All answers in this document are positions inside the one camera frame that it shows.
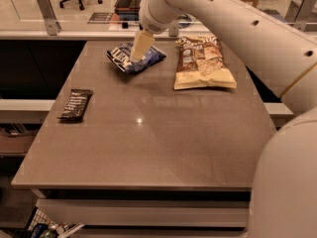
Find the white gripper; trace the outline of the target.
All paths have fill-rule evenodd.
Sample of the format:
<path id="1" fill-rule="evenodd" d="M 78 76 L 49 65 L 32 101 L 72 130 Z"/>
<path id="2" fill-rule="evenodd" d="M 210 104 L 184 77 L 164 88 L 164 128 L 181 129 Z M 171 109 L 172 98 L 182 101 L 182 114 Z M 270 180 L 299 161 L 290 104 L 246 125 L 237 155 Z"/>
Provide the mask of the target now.
<path id="1" fill-rule="evenodd" d="M 168 29 L 182 13 L 177 0 L 142 0 L 139 10 L 142 30 L 134 38 L 130 61 L 140 61 L 154 43 L 154 35 Z"/>

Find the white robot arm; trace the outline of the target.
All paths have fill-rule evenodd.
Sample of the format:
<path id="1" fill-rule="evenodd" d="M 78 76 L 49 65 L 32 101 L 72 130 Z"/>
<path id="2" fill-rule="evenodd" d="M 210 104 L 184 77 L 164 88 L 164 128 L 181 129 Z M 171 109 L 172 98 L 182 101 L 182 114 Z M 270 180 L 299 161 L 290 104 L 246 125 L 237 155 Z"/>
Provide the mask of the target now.
<path id="1" fill-rule="evenodd" d="M 133 59 L 183 13 L 198 19 L 293 110 L 255 171 L 248 238 L 317 238 L 316 43 L 240 0 L 143 0 Z"/>

